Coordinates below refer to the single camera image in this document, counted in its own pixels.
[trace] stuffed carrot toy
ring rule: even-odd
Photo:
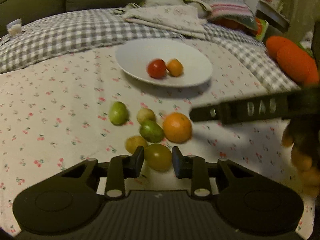
[[[294,42],[278,36],[272,36],[266,43],[269,56],[276,60],[280,68],[298,84],[319,83],[319,74],[315,60]]]

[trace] orange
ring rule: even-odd
[[[172,59],[167,64],[167,70],[169,71],[170,75],[178,77],[183,73],[183,66],[177,59]]]
[[[164,136],[171,142],[184,143],[192,136],[191,121],[184,114],[169,114],[163,122]]]

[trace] book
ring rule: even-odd
[[[267,33],[268,27],[269,27],[269,23],[265,20],[259,19],[259,18],[255,18],[257,25],[258,25],[258,30],[255,33],[256,37],[255,39],[258,41],[263,41],[264,36]]]

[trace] gray checkered blanket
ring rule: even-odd
[[[205,24],[205,39],[229,50],[268,90],[291,90],[297,85],[266,55],[261,42],[246,34]],[[139,38],[180,38],[167,30],[124,22],[112,9],[75,11],[43,18],[22,27],[23,33],[0,41],[0,73],[102,46]]]

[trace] tablecloth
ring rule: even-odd
[[[23,189],[87,158],[107,162],[126,154],[125,139],[138,135],[136,113],[152,109],[158,121],[171,112],[188,115],[191,106],[220,99],[266,93],[265,88],[230,52],[208,41],[180,41],[212,62],[209,82],[194,88],[161,88],[137,81],[119,69],[118,46],[52,58],[0,75],[0,226],[15,235],[20,228],[12,203]],[[113,126],[108,110],[122,101],[130,120]],[[222,127],[219,122],[193,124],[193,137],[179,145],[183,155],[216,162],[229,158],[299,193],[301,184],[290,163],[290,149],[280,145],[286,122],[272,120]],[[167,140],[170,149],[175,145]],[[101,180],[98,193],[103,193]],[[189,189],[172,169],[158,173],[144,165],[141,176],[126,180],[126,190]],[[214,179],[213,192],[218,193]],[[305,211],[297,232],[312,232],[314,201],[302,194]]]

